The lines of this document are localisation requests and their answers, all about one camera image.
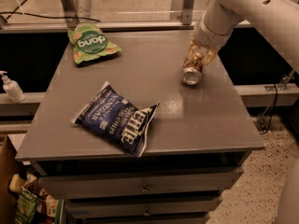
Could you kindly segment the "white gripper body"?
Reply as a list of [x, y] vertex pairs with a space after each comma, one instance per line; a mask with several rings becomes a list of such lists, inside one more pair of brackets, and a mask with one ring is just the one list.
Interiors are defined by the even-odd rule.
[[236, 25], [234, 13], [206, 11], [193, 28], [194, 41], [201, 47], [218, 51], [227, 43]]

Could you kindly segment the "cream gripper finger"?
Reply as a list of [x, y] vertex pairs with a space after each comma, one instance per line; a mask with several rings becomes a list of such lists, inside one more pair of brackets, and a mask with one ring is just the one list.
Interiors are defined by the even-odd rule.
[[217, 56], [216, 50], [208, 49], [204, 55], [203, 65], [209, 65]]
[[187, 59], [188, 61], [194, 62], [201, 58], [201, 53], [199, 51], [200, 47], [192, 40], [189, 45]]

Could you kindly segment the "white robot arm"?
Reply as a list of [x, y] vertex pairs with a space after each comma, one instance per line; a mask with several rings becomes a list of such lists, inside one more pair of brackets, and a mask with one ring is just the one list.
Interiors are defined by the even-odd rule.
[[[299, 72], [298, 19], [298, 6], [290, 0], [207, 0], [193, 33], [198, 45], [217, 50], [247, 20]], [[207, 224], [298, 224], [297, 120], [297, 107], [274, 120], [263, 136], [265, 150], [249, 156], [246, 172]]]

